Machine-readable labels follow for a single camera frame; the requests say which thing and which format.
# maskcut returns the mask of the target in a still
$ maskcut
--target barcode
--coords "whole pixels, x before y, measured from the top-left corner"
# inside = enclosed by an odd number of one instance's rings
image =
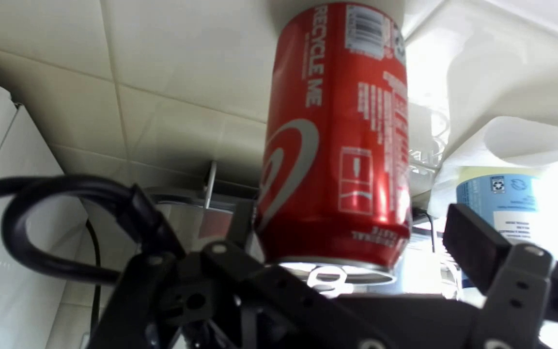
[[[349,5],[346,9],[346,48],[381,60],[385,54],[385,16],[372,9]]]

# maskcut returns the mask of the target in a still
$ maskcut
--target white paper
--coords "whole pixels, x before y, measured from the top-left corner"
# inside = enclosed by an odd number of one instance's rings
[[[444,217],[456,202],[456,186],[465,166],[543,168],[558,162],[558,126],[500,116],[475,133],[441,166],[434,179],[428,213]]]

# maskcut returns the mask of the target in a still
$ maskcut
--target blue label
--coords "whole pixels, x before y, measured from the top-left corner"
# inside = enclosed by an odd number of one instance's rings
[[[507,238],[530,239],[538,205],[533,181],[525,174],[496,174],[469,179],[456,188],[458,203],[472,208]]]

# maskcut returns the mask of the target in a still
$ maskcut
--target white swirl logo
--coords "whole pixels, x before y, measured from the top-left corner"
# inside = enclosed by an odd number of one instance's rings
[[[272,142],[273,139],[279,135],[279,133],[291,128],[301,133],[301,148],[296,157],[296,161],[294,162],[294,166],[285,180],[285,183],[283,183],[283,186],[281,186],[277,195],[273,198],[266,210],[262,212],[262,220],[257,228],[259,232],[266,228],[268,221],[270,221],[277,211],[279,211],[279,208],[281,208],[281,206],[288,201],[294,190],[298,188],[305,175],[307,175],[307,172],[309,172],[311,165],[316,158],[320,136],[316,125],[307,119],[295,119],[279,127],[279,129],[275,131],[275,133],[273,133],[270,139],[266,142],[266,149],[268,149],[270,142]],[[283,148],[277,148],[268,157],[266,164],[264,164],[262,173],[266,173],[269,166],[270,172],[268,172],[266,181],[263,181],[263,183],[260,184],[260,197],[258,199],[258,203],[261,203],[262,200],[264,200],[268,190],[273,185],[275,177],[277,177],[277,173],[279,173],[279,168],[281,168],[281,164],[283,163],[283,155]]]

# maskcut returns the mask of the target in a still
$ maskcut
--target soda can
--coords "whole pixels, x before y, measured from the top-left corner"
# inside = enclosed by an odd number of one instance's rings
[[[266,260],[303,280],[324,268],[321,283],[393,281],[410,237],[408,150],[395,22],[345,2],[293,18],[277,44],[255,218]]]

